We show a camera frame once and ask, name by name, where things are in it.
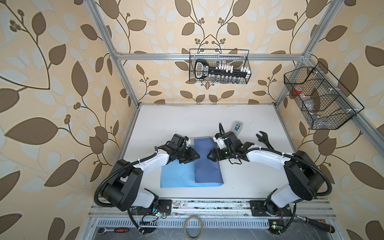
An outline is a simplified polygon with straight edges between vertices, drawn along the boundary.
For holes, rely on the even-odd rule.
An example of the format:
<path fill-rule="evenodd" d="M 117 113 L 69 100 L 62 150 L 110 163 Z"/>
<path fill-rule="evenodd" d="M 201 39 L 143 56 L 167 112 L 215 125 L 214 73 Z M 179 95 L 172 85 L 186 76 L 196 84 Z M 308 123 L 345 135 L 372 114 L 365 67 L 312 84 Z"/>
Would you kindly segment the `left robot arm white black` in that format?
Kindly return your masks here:
<path fill-rule="evenodd" d="M 124 212 L 130 208 L 153 209 L 158 196 L 150 190 L 141 190 L 141 181 L 150 172 L 175 160 L 188 164 L 200 158 L 196 150 L 189 146 L 190 139 L 174 134 L 170 141 L 155 147 L 148 157 L 128 162 L 121 159 L 115 163 L 110 174 L 97 187 L 94 203 L 100 207 L 116 207 Z"/>

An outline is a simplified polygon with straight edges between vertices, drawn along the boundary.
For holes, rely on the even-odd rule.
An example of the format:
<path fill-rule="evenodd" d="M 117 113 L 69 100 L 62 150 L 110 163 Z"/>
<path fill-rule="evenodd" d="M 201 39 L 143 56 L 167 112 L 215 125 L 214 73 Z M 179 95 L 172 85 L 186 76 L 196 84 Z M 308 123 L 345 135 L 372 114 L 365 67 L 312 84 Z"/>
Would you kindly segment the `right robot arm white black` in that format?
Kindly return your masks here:
<path fill-rule="evenodd" d="M 236 159 L 264 164 L 286 174 L 288 183 L 266 198 L 266 206 L 282 209 L 289 204 L 328 196 L 332 192 L 329 178 L 303 151 L 290 154 L 256 146 L 251 142 L 243 144 L 232 132 L 216 134 L 214 142 L 219 147 L 207 155 L 213 162 Z"/>

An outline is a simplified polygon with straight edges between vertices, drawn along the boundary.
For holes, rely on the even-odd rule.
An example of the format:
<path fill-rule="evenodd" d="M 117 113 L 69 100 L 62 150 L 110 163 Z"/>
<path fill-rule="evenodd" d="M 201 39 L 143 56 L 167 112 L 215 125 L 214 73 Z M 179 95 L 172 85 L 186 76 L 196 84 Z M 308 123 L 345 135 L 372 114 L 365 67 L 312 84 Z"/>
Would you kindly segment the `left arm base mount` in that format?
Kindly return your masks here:
<path fill-rule="evenodd" d="M 145 216 L 159 216 L 164 218 L 165 216 L 169 216 L 172 212 L 172 203 L 173 201 L 170 199 L 160 199 L 154 202 L 149 208 L 137 208 L 138 215 Z"/>

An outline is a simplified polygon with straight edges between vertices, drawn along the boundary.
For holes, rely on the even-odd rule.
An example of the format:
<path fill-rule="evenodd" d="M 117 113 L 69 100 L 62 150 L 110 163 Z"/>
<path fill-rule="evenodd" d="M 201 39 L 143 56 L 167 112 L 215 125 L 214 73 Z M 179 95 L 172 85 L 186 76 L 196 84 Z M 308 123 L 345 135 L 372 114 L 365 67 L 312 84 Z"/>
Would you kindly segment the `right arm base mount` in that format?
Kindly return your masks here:
<path fill-rule="evenodd" d="M 251 200 L 250 209 L 253 217 L 291 217 L 293 215 L 289 205 L 278 208 L 273 202 L 265 200 Z"/>

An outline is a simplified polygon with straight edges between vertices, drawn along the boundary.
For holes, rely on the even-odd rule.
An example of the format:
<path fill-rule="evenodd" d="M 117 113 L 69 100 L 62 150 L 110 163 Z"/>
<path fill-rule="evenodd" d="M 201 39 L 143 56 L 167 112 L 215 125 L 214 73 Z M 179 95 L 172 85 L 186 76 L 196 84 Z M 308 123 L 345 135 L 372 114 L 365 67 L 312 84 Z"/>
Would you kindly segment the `light blue wrapping paper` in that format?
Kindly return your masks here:
<path fill-rule="evenodd" d="M 224 184 L 220 165 L 207 158 L 217 148 L 212 138 L 194 139 L 193 148 L 199 159 L 180 164 L 177 160 L 162 167 L 161 188 L 202 188 L 219 187 Z"/>

